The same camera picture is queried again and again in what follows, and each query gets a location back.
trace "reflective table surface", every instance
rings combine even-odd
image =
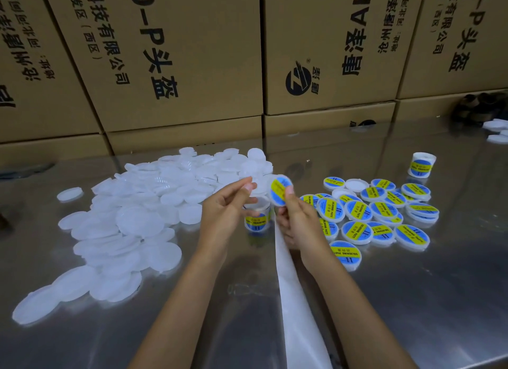
[[[275,173],[297,194],[323,192],[323,178],[389,179],[400,186],[412,153],[437,161],[428,180],[439,221],[423,228],[431,238],[416,253],[397,244],[360,246],[353,278],[421,368],[480,366],[508,356],[508,148],[489,144],[480,129],[449,127],[431,119],[395,125],[303,132],[259,141],[197,147],[214,154],[263,146]],[[198,229],[178,227],[183,252],[178,270],[143,272],[139,293],[117,306],[88,295],[21,327],[12,310],[29,292],[83,264],[74,240],[57,222],[88,210],[90,187],[124,163],[153,161],[177,150],[61,162],[28,178],[0,183],[0,368],[125,368],[194,252]],[[85,196],[61,204],[60,191],[80,186]],[[302,287],[334,367],[343,355],[330,315],[297,254]],[[235,232],[221,270],[194,357],[195,368],[285,368],[273,231],[251,237]]]

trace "person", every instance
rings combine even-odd
[[[257,216],[243,208],[257,201],[250,197],[256,186],[251,177],[244,178],[203,202],[196,252],[129,369],[190,368],[229,239],[243,216]],[[295,195],[293,186],[286,188],[285,200],[286,206],[278,210],[277,223],[286,243],[300,249],[304,266],[321,289],[349,368],[416,368],[333,254],[316,210]]]

